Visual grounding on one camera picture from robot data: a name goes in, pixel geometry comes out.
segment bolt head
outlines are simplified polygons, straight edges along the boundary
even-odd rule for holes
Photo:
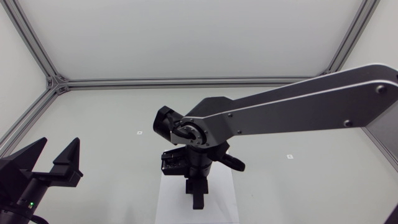
[[[376,93],[383,94],[387,91],[387,88],[384,85],[379,85],[376,87]]]
[[[350,120],[345,120],[343,124],[344,124],[344,127],[346,127],[346,128],[353,126],[353,122]]]

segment gray metal arm segment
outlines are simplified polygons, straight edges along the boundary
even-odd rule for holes
[[[172,143],[208,148],[243,134],[363,127],[398,100],[398,72],[369,65],[230,100],[206,98],[181,119]]]

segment aluminum frame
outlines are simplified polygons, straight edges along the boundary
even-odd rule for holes
[[[336,72],[345,63],[380,0],[363,0],[328,68],[321,74]],[[22,40],[42,69],[47,90],[28,108],[0,139],[0,157],[12,152],[25,133],[58,95],[71,90],[109,90],[127,88],[203,88],[232,86],[282,86],[312,77],[226,77],[169,79],[92,79],[69,80],[59,74],[37,38],[18,0],[0,0]]]

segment robotic arm link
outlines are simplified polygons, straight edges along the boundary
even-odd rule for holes
[[[397,74],[383,65],[369,65],[238,100],[205,98],[186,116],[164,106],[154,131],[185,147],[163,153],[162,172],[188,178],[186,193],[193,194],[193,209],[203,209],[213,161],[244,170],[243,162],[226,154],[229,138],[367,126],[398,100]]]

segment white wall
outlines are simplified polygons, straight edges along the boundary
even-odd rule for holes
[[[315,76],[362,0],[20,0],[71,79]]]
[[[0,136],[44,91],[44,74],[0,6]]]
[[[343,69],[383,63],[398,69],[398,1],[382,0]]]

